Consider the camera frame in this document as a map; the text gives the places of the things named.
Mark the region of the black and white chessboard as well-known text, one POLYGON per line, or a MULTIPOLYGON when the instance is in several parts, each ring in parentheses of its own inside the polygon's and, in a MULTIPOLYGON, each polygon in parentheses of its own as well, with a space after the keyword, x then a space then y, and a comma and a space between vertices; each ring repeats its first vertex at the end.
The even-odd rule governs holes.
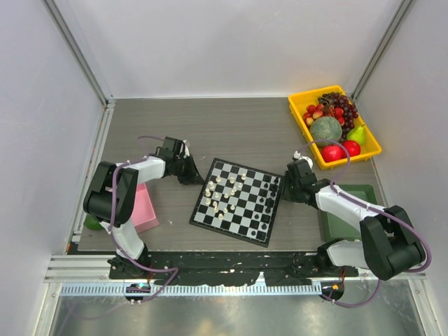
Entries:
POLYGON ((283 176, 214 158, 190 224, 267 248, 283 176))

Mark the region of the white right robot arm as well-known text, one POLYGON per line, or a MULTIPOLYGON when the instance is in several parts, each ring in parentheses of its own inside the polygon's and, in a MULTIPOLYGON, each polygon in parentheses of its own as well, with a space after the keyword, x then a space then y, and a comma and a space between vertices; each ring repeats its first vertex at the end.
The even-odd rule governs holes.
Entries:
POLYGON ((328 179, 318 180, 306 160, 287 165, 282 197, 332 214, 360 233, 360 239, 336 238, 318 248, 316 266, 326 276, 349 266, 386 281, 402 272, 421 272, 431 262, 427 243, 402 207, 372 204, 328 179))

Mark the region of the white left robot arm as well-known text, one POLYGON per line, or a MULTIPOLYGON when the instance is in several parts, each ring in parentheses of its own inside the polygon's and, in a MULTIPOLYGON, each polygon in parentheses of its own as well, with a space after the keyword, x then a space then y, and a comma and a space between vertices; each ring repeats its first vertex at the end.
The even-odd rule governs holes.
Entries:
POLYGON ((137 186, 168 176, 175 176, 181 185, 204 184, 187 141, 169 136, 154 153, 134 162, 100 162, 83 200, 84 212, 111 237, 115 259, 136 279, 156 271, 150 268, 148 248, 132 222, 137 186))

